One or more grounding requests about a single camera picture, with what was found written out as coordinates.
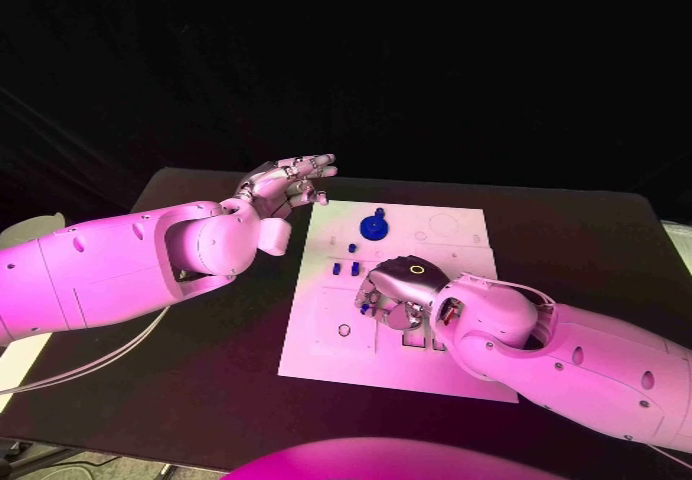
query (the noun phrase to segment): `robotic hand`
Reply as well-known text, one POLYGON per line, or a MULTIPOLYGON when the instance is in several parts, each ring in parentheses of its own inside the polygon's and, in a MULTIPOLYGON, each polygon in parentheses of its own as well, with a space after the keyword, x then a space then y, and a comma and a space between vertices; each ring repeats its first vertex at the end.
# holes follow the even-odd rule
POLYGON ((470 274, 450 281, 414 256, 369 272, 356 307, 400 330, 430 321, 472 376, 505 383, 593 430, 692 452, 692 352, 642 328, 555 303, 524 285, 470 274), (542 343, 536 350, 525 349, 531 335, 542 343))
POLYGON ((81 223, 0 250, 0 345, 130 320, 228 285, 258 249, 283 255, 284 218, 293 207, 327 203, 310 179, 336 175, 333 161, 265 163, 221 203, 81 223))

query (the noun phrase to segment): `blue knob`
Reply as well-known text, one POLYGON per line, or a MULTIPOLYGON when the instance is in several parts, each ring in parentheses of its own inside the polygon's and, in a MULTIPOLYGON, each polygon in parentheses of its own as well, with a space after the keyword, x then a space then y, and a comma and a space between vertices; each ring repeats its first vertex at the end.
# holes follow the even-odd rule
POLYGON ((361 222, 361 235, 372 241, 382 240, 389 233, 389 225, 385 220, 385 210, 378 208, 372 217, 365 217, 361 222))

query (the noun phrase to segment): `black table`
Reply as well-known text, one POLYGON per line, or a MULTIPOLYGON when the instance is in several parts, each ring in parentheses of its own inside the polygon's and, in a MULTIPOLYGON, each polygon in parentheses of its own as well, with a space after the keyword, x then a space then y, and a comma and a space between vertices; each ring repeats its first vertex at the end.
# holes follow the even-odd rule
MULTIPOLYGON (((165 169, 134 211, 221 201, 241 175, 165 169)), ((692 347, 692 280, 645 198, 323 182, 338 200, 482 208, 503 280, 692 347)), ((277 375, 310 208, 290 216, 287 255, 260 252, 229 286, 173 306, 150 338, 111 366, 17 395, 0 416, 0 435, 219 470, 316 440, 392 436, 459 445, 570 477, 686 478, 689 472, 646 446, 590 431, 525 400, 505 404, 277 375)), ((152 318, 56 334, 28 381, 104 355, 152 318)))

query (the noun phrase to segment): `floor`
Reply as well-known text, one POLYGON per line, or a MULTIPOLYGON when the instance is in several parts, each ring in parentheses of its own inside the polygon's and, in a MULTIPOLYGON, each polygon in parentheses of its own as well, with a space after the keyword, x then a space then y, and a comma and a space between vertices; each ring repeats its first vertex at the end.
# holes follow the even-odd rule
MULTIPOLYGON (((30 456, 32 450, 38 451, 41 446, 33 446, 28 451, 30 456)), ((101 453, 85 452, 67 460, 65 462, 88 461, 100 464, 113 458, 113 455, 101 453)), ((90 465, 81 466, 54 466, 38 470, 36 472, 25 475, 22 480, 154 480, 159 472, 162 471, 163 463, 149 462, 146 460, 137 460, 134 458, 123 457, 110 462, 103 467, 92 467, 90 465)), ((224 476, 224 473, 211 472, 206 470, 198 470, 193 468, 179 468, 170 477, 170 480, 218 480, 224 476)))

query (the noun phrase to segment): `circular cutout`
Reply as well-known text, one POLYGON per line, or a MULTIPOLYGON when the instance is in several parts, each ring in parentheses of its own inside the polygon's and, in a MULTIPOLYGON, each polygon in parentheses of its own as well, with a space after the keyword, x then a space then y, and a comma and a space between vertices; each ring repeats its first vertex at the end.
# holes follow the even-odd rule
POLYGON ((450 215, 441 213, 430 219, 430 228, 441 236, 454 235, 459 230, 459 223, 450 215))

